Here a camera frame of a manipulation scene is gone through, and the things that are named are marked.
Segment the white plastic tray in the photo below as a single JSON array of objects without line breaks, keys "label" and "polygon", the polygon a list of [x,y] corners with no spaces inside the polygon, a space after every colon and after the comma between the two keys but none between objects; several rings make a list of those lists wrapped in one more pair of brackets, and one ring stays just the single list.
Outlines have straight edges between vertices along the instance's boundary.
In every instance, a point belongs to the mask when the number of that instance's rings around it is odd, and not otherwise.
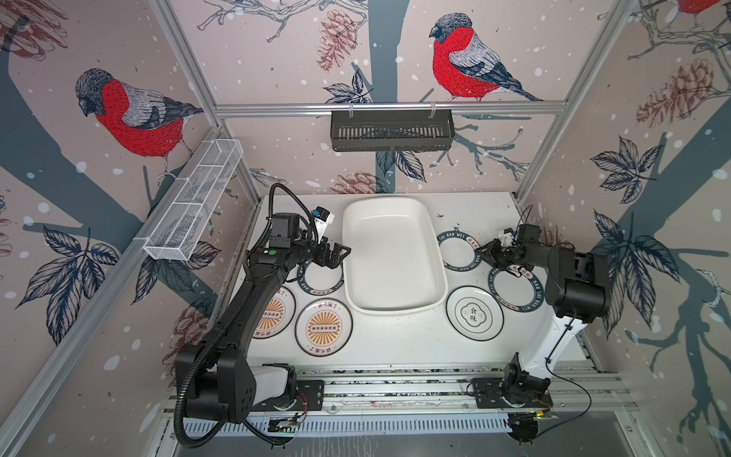
[{"label": "white plastic tray", "polygon": [[447,275],[429,213],[418,200],[370,198],[343,212],[345,295],[365,314],[407,314],[439,305]]}]

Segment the hanging black basket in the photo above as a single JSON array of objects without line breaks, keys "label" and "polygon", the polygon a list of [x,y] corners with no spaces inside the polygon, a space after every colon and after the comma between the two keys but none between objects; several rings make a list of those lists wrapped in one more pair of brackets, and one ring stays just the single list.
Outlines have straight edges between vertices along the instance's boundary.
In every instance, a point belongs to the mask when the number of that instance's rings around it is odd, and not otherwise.
[{"label": "hanging black basket", "polygon": [[353,111],[352,115],[333,111],[334,151],[445,151],[455,137],[451,110]]}]

